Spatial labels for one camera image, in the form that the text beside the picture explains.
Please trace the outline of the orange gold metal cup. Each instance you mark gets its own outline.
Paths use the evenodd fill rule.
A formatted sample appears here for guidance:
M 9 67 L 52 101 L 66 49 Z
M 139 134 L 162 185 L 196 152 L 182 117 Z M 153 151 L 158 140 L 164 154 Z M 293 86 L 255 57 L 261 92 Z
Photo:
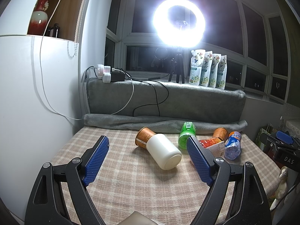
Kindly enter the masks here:
M 155 134 L 156 133 L 150 130 L 148 127 L 143 127 L 135 137 L 135 144 L 141 148 L 146 149 L 147 142 Z

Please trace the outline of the orange labelled snack canister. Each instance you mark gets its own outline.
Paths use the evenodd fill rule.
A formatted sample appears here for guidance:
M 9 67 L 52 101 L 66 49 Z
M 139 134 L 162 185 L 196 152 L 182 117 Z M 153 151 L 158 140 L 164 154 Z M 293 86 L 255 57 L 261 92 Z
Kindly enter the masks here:
M 202 147 L 208 149 L 214 157 L 222 156 L 225 152 L 225 143 L 219 138 L 211 138 L 199 141 Z

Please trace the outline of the blue crumpled plastic bottle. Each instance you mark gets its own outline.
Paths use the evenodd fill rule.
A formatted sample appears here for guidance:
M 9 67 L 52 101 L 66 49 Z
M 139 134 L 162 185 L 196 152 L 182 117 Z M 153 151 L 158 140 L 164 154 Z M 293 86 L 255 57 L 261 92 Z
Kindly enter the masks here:
M 241 154 L 241 133 L 234 131 L 229 134 L 228 141 L 225 145 L 225 158 L 235 160 Z

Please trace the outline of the white plastic jar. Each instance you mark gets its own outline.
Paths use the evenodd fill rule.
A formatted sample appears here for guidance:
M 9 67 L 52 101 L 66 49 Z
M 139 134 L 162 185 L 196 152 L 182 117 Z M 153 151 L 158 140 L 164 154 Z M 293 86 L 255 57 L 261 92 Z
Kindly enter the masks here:
M 162 133 L 153 135 L 147 141 L 146 148 L 155 162 L 163 170 L 171 170 L 181 162 L 182 153 Z

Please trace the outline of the green plastic jar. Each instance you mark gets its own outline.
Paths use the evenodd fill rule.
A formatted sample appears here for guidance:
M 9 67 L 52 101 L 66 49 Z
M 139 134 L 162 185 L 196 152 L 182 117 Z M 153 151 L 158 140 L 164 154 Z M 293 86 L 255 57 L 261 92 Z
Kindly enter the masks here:
M 193 122 L 185 122 L 178 137 L 178 146 L 187 149 L 187 140 L 190 136 L 196 136 L 196 128 Z

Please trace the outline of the grey rolled blanket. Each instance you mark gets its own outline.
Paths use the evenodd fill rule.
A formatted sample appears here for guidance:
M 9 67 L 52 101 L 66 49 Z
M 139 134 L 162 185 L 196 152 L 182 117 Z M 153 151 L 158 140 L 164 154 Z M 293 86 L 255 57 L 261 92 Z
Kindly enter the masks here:
M 147 127 L 156 133 L 173 133 L 181 132 L 182 126 L 186 119 L 176 119 L 159 116 L 124 116 L 109 114 L 86 114 L 83 117 L 84 125 L 87 127 L 98 127 L 109 130 L 140 130 Z M 240 120 L 233 123 L 208 123 L 192 121 L 195 125 L 198 135 L 212 134 L 217 128 L 224 128 L 228 132 L 243 131 L 248 123 Z

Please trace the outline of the green packaging box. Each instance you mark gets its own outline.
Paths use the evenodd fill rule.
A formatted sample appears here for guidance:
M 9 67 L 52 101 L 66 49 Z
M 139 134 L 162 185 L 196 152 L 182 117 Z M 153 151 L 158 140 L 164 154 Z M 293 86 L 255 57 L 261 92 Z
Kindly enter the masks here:
M 273 126 L 268 124 L 266 126 L 260 127 L 254 143 L 260 148 L 263 149 L 265 146 L 266 135 L 270 135 L 273 131 Z

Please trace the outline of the grey cushion backrest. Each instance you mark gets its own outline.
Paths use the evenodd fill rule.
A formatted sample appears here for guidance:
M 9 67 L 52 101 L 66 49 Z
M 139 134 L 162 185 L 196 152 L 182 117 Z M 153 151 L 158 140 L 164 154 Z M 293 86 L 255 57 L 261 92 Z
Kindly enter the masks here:
M 91 78 L 86 93 L 92 114 L 160 116 L 208 123 L 239 121 L 246 102 L 246 94 L 241 90 L 173 82 L 103 83 Z

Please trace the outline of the white lace cloth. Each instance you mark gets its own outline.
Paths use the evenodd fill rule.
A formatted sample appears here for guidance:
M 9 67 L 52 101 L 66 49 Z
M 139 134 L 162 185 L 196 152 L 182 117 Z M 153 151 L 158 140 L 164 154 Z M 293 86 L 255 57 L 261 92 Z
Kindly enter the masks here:
M 288 132 L 289 135 L 292 137 L 299 138 L 300 137 L 299 119 L 298 120 L 284 120 L 282 131 Z

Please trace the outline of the black power adapter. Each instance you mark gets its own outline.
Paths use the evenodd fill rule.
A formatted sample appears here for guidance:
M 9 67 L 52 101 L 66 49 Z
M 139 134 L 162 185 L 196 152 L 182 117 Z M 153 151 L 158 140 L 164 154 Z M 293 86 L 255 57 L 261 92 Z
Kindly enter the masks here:
M 120 71 L 111 72 L 111 82 L 123 82 L 125 81 L 125 73 Z

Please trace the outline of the white power strip with plugs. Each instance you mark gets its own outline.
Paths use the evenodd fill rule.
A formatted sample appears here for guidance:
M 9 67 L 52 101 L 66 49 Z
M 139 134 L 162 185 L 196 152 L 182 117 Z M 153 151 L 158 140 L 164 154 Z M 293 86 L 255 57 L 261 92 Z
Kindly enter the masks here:
M 111 67 L 110 66 L 98 64 L 96 73 L 97 73 L 97 77 L 101 78 L 103 83 L 111 82 Z

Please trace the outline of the white refill pouch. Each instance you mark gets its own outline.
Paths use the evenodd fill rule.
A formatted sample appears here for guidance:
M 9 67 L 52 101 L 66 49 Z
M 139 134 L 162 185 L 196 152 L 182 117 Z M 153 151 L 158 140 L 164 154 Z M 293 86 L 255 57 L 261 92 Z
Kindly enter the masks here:
M 200 82 L 199 82 L 200 86 L 207 87 L 209 84 L 209 76 L 210 76 L 212 61 L 213 61 L 213 52 L 206 51 L 205 56 L 204 56 L 203 65 L 202 65 L 202 70 L 201 70 L 201 76 L 200 76 Z
M 189 84 L 199 85 L 205 53 L 206 51 L 204 49 L 191 51 L 192 58 L 190 63 Z
M 222 55 L 218 64 L 216 88 L 225 89 L 227 74 L 227 55 Z
M 212 64 L 211 64 L 211 71 L 210 71 L 210 75 L 209 75 L 208 87 L 211 87 L 211 88 L 216 87 L 217 71 L 218 71 L 218 65 L 219 65 L 220 61 L 221 61 L 221 54 L 214 53 Z

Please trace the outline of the black tripod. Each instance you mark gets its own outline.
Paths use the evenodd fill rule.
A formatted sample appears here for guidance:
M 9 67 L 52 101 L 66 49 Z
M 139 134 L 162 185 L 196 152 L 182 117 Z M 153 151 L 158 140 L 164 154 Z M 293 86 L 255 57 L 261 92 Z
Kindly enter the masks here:
M 172 77 L 174 74 L 176 74 L 176 83 L 179 83 L 180 78 L 181 83 L 185 83 L 182 48 L 177 48 L 176 50 L 174 50 L 174 55 L 172 57 L 172 60 L 170 61 L 170 73 L 168 78 L 169 82 L 172 81 Z

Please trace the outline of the dark bottle on shelf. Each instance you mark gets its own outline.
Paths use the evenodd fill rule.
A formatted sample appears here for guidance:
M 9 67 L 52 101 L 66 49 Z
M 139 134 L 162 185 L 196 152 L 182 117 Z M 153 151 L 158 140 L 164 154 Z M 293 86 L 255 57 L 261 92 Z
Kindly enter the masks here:
M 45 36 L 52 37 L 52 38 L 58 38 L 60 32 L 60 27 L 58 23 L 55 23 L 54 26 L 50 27 L 47 26 Z

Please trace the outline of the red white ceramic vase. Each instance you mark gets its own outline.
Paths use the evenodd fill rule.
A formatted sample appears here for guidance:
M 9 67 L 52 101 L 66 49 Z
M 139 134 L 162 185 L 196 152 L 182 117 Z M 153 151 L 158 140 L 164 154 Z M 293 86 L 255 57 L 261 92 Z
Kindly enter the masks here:
M 48 15 L 46 10 L 50 0 L 37 0 L 32 12 L 27 33 L 30 35 L 43 35 L 47 26 Z

